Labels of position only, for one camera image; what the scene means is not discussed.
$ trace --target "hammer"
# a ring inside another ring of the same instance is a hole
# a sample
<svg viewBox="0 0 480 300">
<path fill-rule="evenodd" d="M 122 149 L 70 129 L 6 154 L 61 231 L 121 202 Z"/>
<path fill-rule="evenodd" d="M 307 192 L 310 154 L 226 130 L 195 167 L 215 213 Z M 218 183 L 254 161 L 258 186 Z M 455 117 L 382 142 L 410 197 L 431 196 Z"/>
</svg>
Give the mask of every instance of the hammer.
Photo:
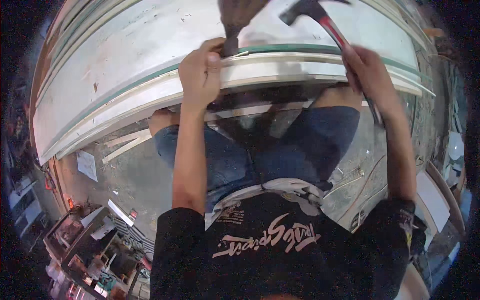
<svg viewBox="0 0 480 300">
<path fill-rule="evenodd" d="M 351 4 L 347 0 L 334 1 L 349 5 Z M 348 41 L 345 39 L 338 27 L 335 25 L 332 19 L 330 19 L 327 12 L 318 3 L 317 0 L 299 0 L 280 15 L 280 20 L 282 20 L 282 22 L 284 22 L 288 26 L 291 26 L 300 15 L 309 16 L 316 22 L 318 22 L 318 24 L 320 24 L 320 26 L 323 27 L 325 31 L 329 34 L 329 36 L 331 36 L 331 38 L 335 41 L 340 50 L 343 50 L 343 47 L 345 45 L 349 45 Z M 376 125 L 383 127 L 382 117 L 376 105 L 368 97 L 365 97 L 365 100 L 367 101 L 370 111 L 372 112 L 373 122 Z"/>
</svg>

